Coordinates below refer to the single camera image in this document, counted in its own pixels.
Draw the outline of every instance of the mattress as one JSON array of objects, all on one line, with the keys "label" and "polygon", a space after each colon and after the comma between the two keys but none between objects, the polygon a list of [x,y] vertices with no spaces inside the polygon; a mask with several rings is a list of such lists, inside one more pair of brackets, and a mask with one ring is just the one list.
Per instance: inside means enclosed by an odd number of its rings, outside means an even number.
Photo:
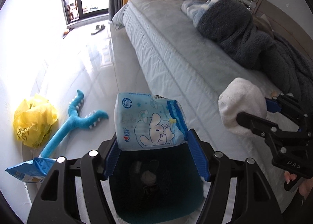
[{"label": "mattress", "polygon": [[[176,99],[181,104],[188,128],[202,141],[231,159],[254,158],[268,179],[282,211],[294,194],[283,187],[284,171],[271,164],[270,149],[261,137],[243,138],[228,132],[221,121],[219,95],[237,77],[258,86],[265,97],[279,89],[259,71],[241,67],[214,42],[205,39],[181,11],[182,0],[129,0],[114,16],[116,28],[125,26],[149,88],[153,94]],[[298,127],[281,114],[267,119],[283,130]],[[209,190],[203,182],[203,203]],[[236,180],[232,179],[223,223],[231,219]],[[203,204],[188,219],[195,223]]]}]

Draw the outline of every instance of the blanket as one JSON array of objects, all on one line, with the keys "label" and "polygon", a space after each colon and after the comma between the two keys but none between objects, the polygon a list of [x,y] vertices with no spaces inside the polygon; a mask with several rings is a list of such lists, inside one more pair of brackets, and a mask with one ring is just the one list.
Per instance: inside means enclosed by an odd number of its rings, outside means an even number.
[{"label": "blanket", "polygon": [[204,37],[216,42],[234,61],[263,71],[283,93],[293,93],[312,112],[312,61],[278,33],[272,38],[258,30],[245,6],[235,0],[187,0],[182,11]]}]

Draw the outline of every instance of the blue gripper pad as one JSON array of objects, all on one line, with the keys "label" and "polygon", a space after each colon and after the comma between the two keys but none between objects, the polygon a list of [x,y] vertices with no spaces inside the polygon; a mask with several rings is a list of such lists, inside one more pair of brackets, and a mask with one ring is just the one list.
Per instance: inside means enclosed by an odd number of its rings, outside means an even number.
[{"label": "blue gripper pad", "polygon": [[268,98],[265,98],[265,100],[266,100],[267,111],[271,113],[281,112],[281,107],[276,101],[268,99]]},{"label": "blue gripper pad", "polygon": [[118,148],[117,140],[115,138],[112,148],[105,159],[105,170],[104,170],[105,179],[108,179],[109,176],[113,174],[120,153],[121,150]]},{"label": "blue gripper pad", "polygon": [[203,177],[206,181],[209,181],[211,174],[209,172],[208,159],[205,156],[198,140],[191,130],[188,131],[188,147],[191,152],[193,161],[196,164],[199,175]]}]

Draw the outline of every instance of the black slipper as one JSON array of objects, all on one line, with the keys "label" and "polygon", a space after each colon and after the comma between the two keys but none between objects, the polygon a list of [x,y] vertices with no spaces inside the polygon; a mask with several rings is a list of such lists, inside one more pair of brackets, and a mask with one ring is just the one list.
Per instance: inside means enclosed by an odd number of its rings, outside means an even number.
[{"label": "black slipper", "polygon": [[96,25],[96,31],[92,32],[91,35],[95,35],[97,33],[99,33],[100,31],[102,31],[105,28],[105,25]]}]

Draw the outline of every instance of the headboard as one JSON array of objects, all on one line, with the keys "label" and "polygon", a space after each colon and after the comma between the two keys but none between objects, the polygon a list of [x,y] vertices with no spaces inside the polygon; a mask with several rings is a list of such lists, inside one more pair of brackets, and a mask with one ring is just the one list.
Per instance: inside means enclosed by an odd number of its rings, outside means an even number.
[{"label": "headboard", "polygon": [[291,17],[267,0],[259,0],[253,13],[265,14],[275,32],[313,61],[313,40]]}]

